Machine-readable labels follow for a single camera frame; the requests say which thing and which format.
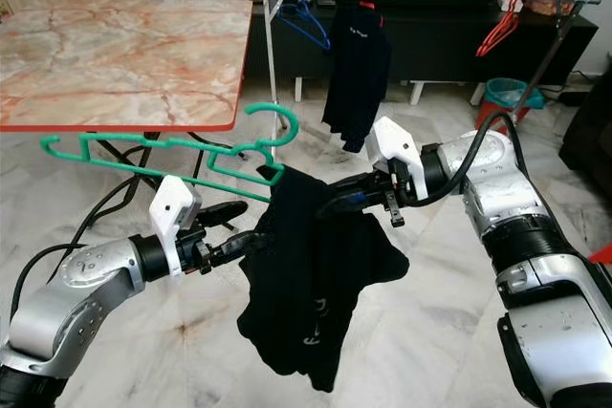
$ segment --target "rack leg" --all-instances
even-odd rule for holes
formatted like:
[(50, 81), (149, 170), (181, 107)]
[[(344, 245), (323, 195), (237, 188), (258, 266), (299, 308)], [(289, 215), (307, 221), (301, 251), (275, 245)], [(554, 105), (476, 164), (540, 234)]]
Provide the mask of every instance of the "rack leg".
[[(215, 145), (217, 147), (227, 148), (228, 150), (233, 148), (232, 145), (227, 145), (226, 143), (213, 142), (212, 140), (206, 140), (192, 132), (188, 132), (187, 135), (193, 139), (196, 139), (198, 142), (205, 143), (206, 145)], [(238, 156), (242, 159), (242, 161), (246, 161), (249, 159), (249, 157), (243, 152), (240, 152)]]
[(297, 76), (295, 78), (295, 102), (302, 101), (302, 77)]
[(283, 128), (283, 129), (289, 128), (289, 125), (287, 124), (287, 120), (282, 115), (278, 116), (278, 120), (280, 121), (280, 127), (281, 128)]
[(264, 0), (264, 23), (266, 26), (266, 45), (268, 47), (268, 68), (270, 69), (270, 91), (272, 102), (278, 103), (276, 97), (276, 74), (274, 72), (274, 54), (272, 44), (272, 17), (270, 15), (270, 0)]
[(485, 95), (485, 89), (487, 88), (486, 83), (478, 83), (476, 89), (474, 90), (474, 94), (471, 95), (470, 105), (472, 107), (478, 107), (480, 105), (480, 101), (482, 100), (482, 96)]
[(423, 81), (414, 81), (414, 88), (412, 88), (412, 94), (410, 95), (410, 105), (417, 105), (423, 92), (425, 83)]
[(572, 24), (574, 24), (574, 20), (579, 15), (580, 10), (582, 10), (583, 6), (584, 4), (582, 2), (575, 3), (574, 7), (572, 8), (572, 11), (570, 11), (569, 16), (565, 20), (563, 20), (559, 26), (557, 26), (557, 38), (555, 39), (555, 41), (553, 42), (553, 45), (551, 45), (551, 48), (548, 50), (548, 52), (544, 56), (544, 59), (542, 59), (542, 62), (540, 62), (539, 66), (537, 67), (537, 70), (535, 71), (534, 76), (530, 80), (529, 85), (527, 85), (527, 89), (523, 93), (523, 96), (518, 101), (518, 104), (516, 105), (516, 107), (514, 107), (513, 119), (517, 119), (518, 113), (527, 104), (527, 100), (529, 99), (529, 96), (531, 95), (532, 91), (536, 88), (539, 81), (542, 79), (542, 76), (546, 72), (546, 69), (548, 69), (548, 66), (550, 66), (553, 58), (557, 54), (558, 49), (563, 43), (563, 40), (565, 40), (565, 36), (570, 31), (570, 29), (572, 29)]

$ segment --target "table leg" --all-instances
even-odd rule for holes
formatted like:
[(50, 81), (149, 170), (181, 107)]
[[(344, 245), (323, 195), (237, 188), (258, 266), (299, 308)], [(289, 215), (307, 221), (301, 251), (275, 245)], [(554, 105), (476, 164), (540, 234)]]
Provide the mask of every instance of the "table leg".
[(302, 77), (297, 76), (295, 78), (295, 102), (302, 101)]
[(474, 107), (477, 107), (480, 105), (482, 96), (485, 95), (486, 87), (487, 85), (485, 83), (478, 83), (478, 86), (476, 86), (476, 89), (474, 90), (474, 94), (471, 95), (470, 105)]
[(278, 113), (276, 113), (276, 120), (280, 121), (280, 127), (283, 129), (288, 129), (289, 125), (287, 124), (287, 121), (285, 120), (285, 118), (282, 115), (279, 115)]
[[(145, 135), (149, 139), (156, 140), (160, 136), (160, 133), (147, 133)], [(102, 147), (104, 147), (104, 149), (107, 152), (109, 152), (111, 155), (113, 155), (119, 162), (121, 162), (123, 164), (134, 165), (134, 163), (132, 161), (130, 161), (129, 159), (126, 158), (125, 154), (120, 152), (109, 141), (107, 141), (107, 140), (99, 140), (98, 143)], [(151, 156), (151, 150), (152, 150), (152, 148), (150, 148), (150, 147), (146, 147), (146, 148), (142, 149), (142, 155), (141, 155), (141, 159), (140, 159), (140, 161), (138, 163), (138, 167), (146, 167), (146, 164), (149, 161), (149, 157)], [(91, 221), (89, 223), (89, 227), (93, 226), (95, 222), (97, 222), (99, 219), (101, 219), (105, 215), (109, 215), (109, 214), (112, 214), (113, 212), (117, 212), (118, 210), (123, 209), (128, 204), (130, 204), (132, 202), (132, 200), (134, 199), (134, 196), (136, 196), (136, 191), (138, 190), (138, 185), (140, 184), (141, 181), (143, 181), (144, 183), (149, 185), (155, 191), (157, 191), (157, 189), (158, 189), (158, 187), (160, 186), (160, 183), (161, 183), (161, 179), (160, 178), (157, 178), (157, 177), (146, 177), (146, 176), (144, 176), (142, 174), (134, 174), (134, 178), (132, 179), (132, 182), (127, 187), (127, 190), (125, 191), (125, 194), (123, 195), (123, 199), (121, 200), (121, 202), (119, 204), (113, 205), (112, 207), (109, 207), (108, 209), (103, 209), (99, 213), (97, 213), (91, 219)]]
[(413, 83), (414, 88), (412, 88), (412, 95), (410, 95), (410, 105), (417, 105), (425, 83), (423, 81), (413, 81)]

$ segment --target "black cable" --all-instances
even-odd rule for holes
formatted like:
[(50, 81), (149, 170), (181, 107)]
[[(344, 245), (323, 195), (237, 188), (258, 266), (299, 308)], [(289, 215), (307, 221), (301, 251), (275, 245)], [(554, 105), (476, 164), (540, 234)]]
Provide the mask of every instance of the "black cable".
[[(466, 178), (466, 175), (468, 174), (468, 169), (470, 169), (470, 166), (474, 161), (474, 158), (476, 158), (478, 150), (480, 149), (480, 145), (482, 144), (485, 136), (487, 135), (487, 130), (498, 118), (502, 118), (502, 120), (508, 127), (512, 142), (518, 142), (518, 134), (516, 133), (516, 129), (514, 128), (514, 124), (512, 119), (510, 118), (510, 115), (508, 115), (506, 112), (501, 111), (493, 112), (487, 117), (487, 119), (485, 119), (485, 121), (478, 129), (478, 132), (476, 133), (476, 136), (474, 137), (474, 140), (472, 141), (470, 148), (468, 149), (468, 154), (459, 166), (459, 169), (457, 169), (457, 172), (454, 173), (450, 180), (445, 183), (440, 189), (436, 190), (436, 192), (429, 195), (427, 198), (420, 201), (413, 201), (411, 203), (407, 203), (406, 205), (408, 207), (423, 207), (425, 205), (429, 205), (441, 200), (448, 193), (454, 190), (455, 187), (459, 185), (463, 179)], [(521, 172), (526, 174), (527, 169), (525, 167), (525, 159), (522, 158), (522, 150), (520, 149), (520, 145), (518, 146), (518, 152), (516, 156), (518, 169), (520, 169)]]
[(21, 290), (23, 289), (23, 285), (26, 282), (26, 277), (32, 270), (33, 266), (42, 260), (43, 257), (49, 255), (52, 252), (56, 252), (58, 250), (64, 250), (66, 248), (81, 248), (84, 247), (84, 244), (58, 244), (57, 246), (47, 247), (44, 250), (38, 252), (34, 257), (26, 264), (25, 267), (21, 270), (19, 277), (17, 278), (17, 283), (15, 284), (15, 288), (12, 291), (12, 300), (11, 300), (11, 320), (12, 317), (17, 312), (17, 308), (19, 308), (19, 297), (21, 296)]
[[(195, 134), (195, 133), (191, 133), (191, 132), (188, 132), (187, 134), (188, 134), (188, 135), (189, 135), (189, 136), (190, 136), (192, 139), (196, 139), (198, 142), (205, 143), (206, 145), (214, 145), (215, 147), (227, 148), (228, 150), (230, 150), (230, 149), (231, 149), (231, 145), (226, 145), (226, 144), (224, 144), (224, 143), (219, 143), (219, 142), (213, 142), (212, 140), (206, 140), (206, 139), (204, 139), (204, 138), (202, 138), (202, 137), (198, 136), (197, 134)], [(247, 156), (246, 156), (246, 155), (245, 155), (243, 152), (238, 153), (238, 156), (239, 156), (241, 159), (243, 159), (243, 160), (246, 160), (246, 159), (247, 159)]]
[[(94, 216), (96, 214), (98, 214), (98, 211), (109, 201), (111, 201), (115, 195), (117, 195), (120, 191), (122, 191), (127, 185), (129, 185), (133, 180), (137, 180), (137, 178), (129, 178), (123, 182), (121, 182), (119, 185), (117, 185), (115, 188), (113, 188), (106, 196), (104, 196), (101, 200), (99, 200), (99, 202), (94, 206), (94, 208), (92, 208), (92, 210), (89, 212), (89, 214), (87, 214), (87, 217), (85, 217), (85, 219), (83, 220), (83, 222), (80, 224), (80, 227), (78, 228), (78, 230), (75, 233), (75, 236), (73, 237), (73, 240), (70, 242), (71, 245), (75, 245), (76, 243), (78, 243), (78, 240), (81, 238), (81, 236), (83, 235), (83, 233), (85, 232), (85, 230), (87, 229), (87, 227), (89, 226), (89, 222), (94, 218)], [(61, 262), (64, 261), (64, 259), (70, 255), (71, 253), (73, 253), (73, 249), (72, 248), (68, 248), (64, 254), (62, 255), (61, 259), (59, 260), (59, 263), (57, 264), (57, 266), (54, 269), (54, 272), (51, 274), (51, 277), (49, 277), (49, 280), (47, 281), (47, 283), (51, 282), (51, 280), (54, 278), (54, 276), (57, 274), (57, 270), (59, 269), (59, 266), (61, 265)]]
[(21, 273), (19, 274), (19, 278), (17, 279), (17, 283), (15, 284), (15, 288), (12, 291), (11, 318), (14, 316), (15, 312), (17, 311), (17, 308), (19, 307), (19, 298), (21, 296), (21, 290), (23, 289), (23, 285), (26, 282), (26, 277), (30, 273), (30, 270), (33, 268), (33, 266), (36, 263), (38, 263), (46, 255), (48, 255), (48, 254), (50, 254), (52, 252), (55, 252), (56, 250), (66, 249), (64, 254), (59, 259), (59, 262), (57, 263), (57, 266), (55, 267), (53, 273), (49, 277), (49, 280), (47, 281), (47, 283), (51, 282), (51, 280), (57, 274), (57, 270), (61, 266), (61, 263), (66, 259), (66, 257), (68, 257), (73, 252), (73, 250), (75, 248), (84, 247), (84, 245), (83, 244), (79, 244), (78, 241), (82, 237), (82, 235), (85, 232), (85, 230), (87, 229), (87, 227), (90, 226), (91, 220), (96, 216), (96, 214), (98, 214), (99, 210), (106, 203), (108, 203), (110, 200), (112, 200), (115, 197), (115, 195), (117, 195), (126, 186), (128, 186), (132, 181), (137, 180), (137, 179), (138, 178), (136, 178), (136, 177), (132, 177), (130, 179), (127, 179), (127, 180), (121, 182), (119, 185), (117, 185), (115, 188), (113, 188), (106, 196), (104, 196), (92, 208), (92, 210), (89, 212), (89, 214), (87, 214), (85, 219), (80, 224), (80, 227), (76, 231), (75, 236), (73, 237), (73, 240), (69, 244), (60, 244), (60, 245), (57, 245), (57, 246), (48, 247), (48, 248), (38, 252), (36, 255), (34, 255), (34, 257), (21, 270)]
[(125, 150), (125, 151), (122, 153), (122, 156), (123, 156), (125, 159), (127, 159), (127, 157), (129, 157), (129, 156), (130, 156), (130, 155), (132, 155), (133, 153), (140, 152), (141, 150), (144, 150), (145, 148), (147, 148), (147, 147), (145, 147), (144, 145), (136, 145), (135, 147), (128, 148), (127, 150)]
[(558, 220), (555, 217), (555, 214), (553, 214), (551, 207), (548, 205), (548, 203), (546, 202), (542, 194), (537, 190), (537, 187), (534, 185), (531, 178), (529, 177), (529, 172), (527, 171), (527, 164), (525, 162), (525, 157), (523, 155), (523, 148), (520, 144), (520, 139), (518, 138), (516, 127), (514, 126), (513, 120), (506, 112), (496, 111), (490, 114), (485, 119), (485, 121), (482, 123), (482, 125), (478, 129), (478, 132), (476, 133), (476, 136), (474, 137), (474, 140), (472, 141), (470, 148), (468, 149), (468, 154), (466, 155), (463, 162), (461, 163), (461, 166), (459, 166), (459, 169), (457, 169), (457, 172), (455, 172), (455, 174), (452, 176), (450, 181), (448, 181), (443, 187), (441, 187), (435, 193), (429, 195), (424, 200), (408, 203), (407, 206), (408, 207), (422, 207), (424, 205), (435, 203), (436, 201), (439, 201), (440, 199), (444, 198), (457, 185), (459, 185), (466, 178), (468, 170), (470, 169), (471, 164), (474, 161), (474, 158), (476, 158), (476, 154), (478, 153), (478, 150), (480, 149), (480, 145), (482, 144), (489, 127), (492, 125), (492, 123), (497, 118), (501, 118), (504, 124), (506, 125), (506, 128), (508, 129), (508, 134), (510, 136), (510, 140), (513, 143), (513, 147), (514, 147), (514, 155), (516, 157), (516, 167), (518, 167), (518, 170), (521, 173), (523, 173), (525, 178), (532, 185), (536, 195), (542, 201), (542, 204), (544, 205), (544, 208), (548, 212), (548, 215), (551, 221), (553, 222), (553, 225), (555, 226), (555, 229), (557, 230), (559, 237), (570, 247), (571, 244), (567, 241), (567, 238), (563, 234), (561, 225), (558, 223)]
[(198, 174), (200, 173), (200, 167), (202, 166), (202, 158), (204, 157), (204, 150), (200, 150), (198, 153), (198, 160), (195, 162), (195, 167), (193, 168), (193, 174), (191, 177), (194, 179), (198, 178)]
[(549, 89), (549, 88), (540, 88), (539, 90), (540, 90), (540, 91), (547, 91), (547, 92), (549, 92), (549, 93), (556, 93), (556, 94), (559, 94), (559, 93), (563, 93), (563, 92), (565, 91), (565, 89), (566, 89), (566, 88), (567, 88), (567, 85), (563, 85), (563, 86), (561, 86), (561, 89), (560, 89), (560, 90), (551, 90), (551, 89)]
[(584, 78), (586, 81), (588, 81), (589, 83), (595, 83), (595, 78), (592, 78), (592, 77), (588, 76), (583, 71), (572, 71), (572, 74), (578, 74), (582, 78)]

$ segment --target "silver robot arm segment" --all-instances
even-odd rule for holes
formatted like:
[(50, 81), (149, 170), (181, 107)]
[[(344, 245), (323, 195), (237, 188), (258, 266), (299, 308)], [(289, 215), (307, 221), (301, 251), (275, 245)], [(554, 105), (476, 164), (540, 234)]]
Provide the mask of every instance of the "silver robot arm segment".
[(198, 198), (180, 179), (164, 178), (149, 208), (156, 235), (84, 247), (23, 302), (0, 347), (0, 407), (53, 407), (106, 316), (146, 282), (195, 270), (206, 274), (270, 243), (267, 235), (246, 231), (219, 247), (205, 244), (206, 227), (237, 217), (247, 205), (200, 209)]
[[(375, 139), (368, 140), (375, 168), (384, 160), (417, 162), (408, 170), (424, 172), (411, 176), (407, 191), (411, 186), (422, 189), (414, 182), (424, 177), (429, 195), (459, 169), (475, 136), (470, 132), (428, 148), (419, 161), (415, 155), (398, 156), (406, 137), (389, 133), (401, 133), (401, 127), (390, 130), (390, 119), (378, 123), (370, 135)], [(508, 310), (498, 331), (516, 389), (541, 408), (612, 406), (610, 274), (567, 243), (546, 203), (519, 170), (511, 140), (488, 132), (455, 193), (463, 195), (497, 274), (495, 284)]]

